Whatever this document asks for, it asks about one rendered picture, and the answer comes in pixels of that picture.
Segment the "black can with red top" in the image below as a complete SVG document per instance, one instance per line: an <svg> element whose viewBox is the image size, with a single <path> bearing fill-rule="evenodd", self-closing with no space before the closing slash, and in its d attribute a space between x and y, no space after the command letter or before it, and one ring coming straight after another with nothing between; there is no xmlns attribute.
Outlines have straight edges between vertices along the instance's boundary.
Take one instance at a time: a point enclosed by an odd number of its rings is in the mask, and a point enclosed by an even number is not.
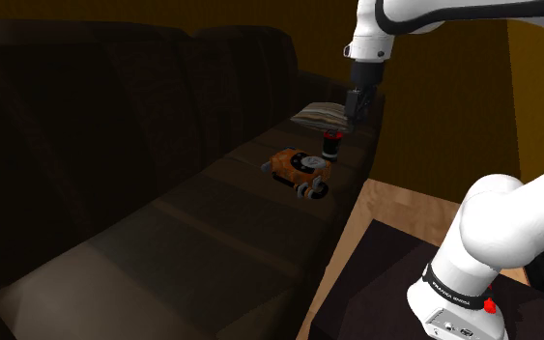
<svg viewBox="0 0 544 340"><path fill-rule="evenodd" d="M343 133L329 129L324 133L324 141L322 148L322 157L330 162L336 162L338 159L339 147L343 137Z"/></svg>

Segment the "orange toy robot vehicle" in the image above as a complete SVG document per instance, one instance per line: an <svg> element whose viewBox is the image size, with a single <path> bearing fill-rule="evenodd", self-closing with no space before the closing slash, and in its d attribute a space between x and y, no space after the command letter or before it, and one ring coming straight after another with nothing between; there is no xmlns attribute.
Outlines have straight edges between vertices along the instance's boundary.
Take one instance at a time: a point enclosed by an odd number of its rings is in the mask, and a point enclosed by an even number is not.
<svg viewBox="0 0 544 340"><path fill-rule="evenodd" d="M303 150L286 147L261 165L264 173L296 191L298 198L323 199L329 192L331 162Z"/></svg>

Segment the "dark robot stand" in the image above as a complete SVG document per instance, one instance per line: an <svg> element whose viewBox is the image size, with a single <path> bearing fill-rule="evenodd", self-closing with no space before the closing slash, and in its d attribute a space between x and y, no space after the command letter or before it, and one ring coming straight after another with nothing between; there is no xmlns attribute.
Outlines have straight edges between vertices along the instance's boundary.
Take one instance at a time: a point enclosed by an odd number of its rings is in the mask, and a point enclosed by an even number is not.
<svg viewBox="0 0 544 340"><path fill-rule="evenodd" d="M308 340L434 340L407 302L438 247L371 222L312 321ZM511 278L493 281L510 340L544 340L544 294Z"/></svg>

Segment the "striped grey brown cushion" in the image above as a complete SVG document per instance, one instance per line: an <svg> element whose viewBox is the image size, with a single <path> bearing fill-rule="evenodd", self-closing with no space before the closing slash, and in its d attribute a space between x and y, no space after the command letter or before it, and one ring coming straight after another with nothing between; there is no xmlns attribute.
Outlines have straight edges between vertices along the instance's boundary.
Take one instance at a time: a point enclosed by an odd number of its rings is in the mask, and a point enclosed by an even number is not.
<svg viewBox="0 0 544 340"><path fill-rule="evenodd" d="M312 102L290 118L298 125L320 131L335 130L351 133L354 126L344 113L342 104L333 102Z"/></svg>

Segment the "dark brown sofa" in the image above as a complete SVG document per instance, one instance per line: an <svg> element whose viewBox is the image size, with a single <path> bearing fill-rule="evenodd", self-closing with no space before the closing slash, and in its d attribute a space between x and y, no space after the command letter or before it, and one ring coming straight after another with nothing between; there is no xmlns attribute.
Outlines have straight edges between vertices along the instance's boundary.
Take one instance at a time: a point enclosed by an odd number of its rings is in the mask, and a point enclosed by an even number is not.
<svg viewBox="0 0 544 340"><path fill-rule="evenodd" d="M0 340L296 340L384 98L325 198L261 167L347 90L271 27L0 20Z"/></svg>

